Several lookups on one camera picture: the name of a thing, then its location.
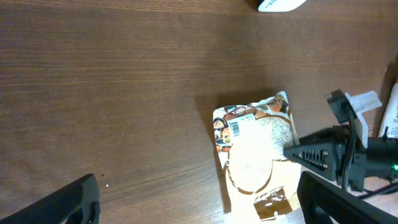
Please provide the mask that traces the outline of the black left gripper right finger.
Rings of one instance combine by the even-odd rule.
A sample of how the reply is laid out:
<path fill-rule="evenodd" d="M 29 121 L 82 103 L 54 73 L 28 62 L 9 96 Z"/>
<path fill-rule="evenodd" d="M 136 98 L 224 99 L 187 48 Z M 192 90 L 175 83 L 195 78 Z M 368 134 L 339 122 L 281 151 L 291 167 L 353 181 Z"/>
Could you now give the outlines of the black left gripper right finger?
<path fill-rule="evenodd" d="M 351 195 L 311 172 L 302 172 L 297 195 L 306 224 L 397 223 L 397 217 Z"/>

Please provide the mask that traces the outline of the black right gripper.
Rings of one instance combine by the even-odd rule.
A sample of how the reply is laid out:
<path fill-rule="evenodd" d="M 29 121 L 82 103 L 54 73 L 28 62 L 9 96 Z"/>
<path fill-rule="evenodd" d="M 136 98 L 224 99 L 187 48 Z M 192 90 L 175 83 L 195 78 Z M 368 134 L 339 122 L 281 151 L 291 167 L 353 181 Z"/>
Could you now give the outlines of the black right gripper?
<path fill-rule="evenodd" d="M 397 138 L 390 138 L 389 127 L 382 136 L 368 140 L 368 147 L 359 145 L 357 139 L 352 150 L 348 146 L 349 127 L 332 126 L 301 137 L 299 144 L 284 147 L 284 157 L 297 162 L 323 178 L 364 192 L 364 180 L 378 177 L 393 182 L 397 180 Z M 351 164 L 344 166 L 346 157 L 352 152 Z"/>

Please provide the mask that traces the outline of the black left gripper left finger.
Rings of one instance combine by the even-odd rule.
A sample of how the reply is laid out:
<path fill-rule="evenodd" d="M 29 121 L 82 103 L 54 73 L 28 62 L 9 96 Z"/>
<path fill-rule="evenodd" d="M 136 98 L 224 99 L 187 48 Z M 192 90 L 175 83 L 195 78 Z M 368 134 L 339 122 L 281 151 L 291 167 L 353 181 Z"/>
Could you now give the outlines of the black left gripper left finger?
<path fill-rule="evenodd" d="M 52 194 L 1 220 L 1 224 L 98 224 L 100 189 L 94 174 L 86 174 Z"/>

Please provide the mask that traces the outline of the beige snack bag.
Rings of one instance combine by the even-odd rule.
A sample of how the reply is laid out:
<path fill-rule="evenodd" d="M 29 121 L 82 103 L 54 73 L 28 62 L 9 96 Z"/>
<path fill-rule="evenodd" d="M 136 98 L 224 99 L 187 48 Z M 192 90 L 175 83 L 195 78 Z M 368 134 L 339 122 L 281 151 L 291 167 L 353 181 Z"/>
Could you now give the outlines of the beige snack bag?
<path fill-rule="evenodd" d="M 278 223 L 300 207 L 302 166 L 284 156 L 299 140 L 287 94 L 213 112 L 215 149 L 226 181 L 231 223 Z"/>

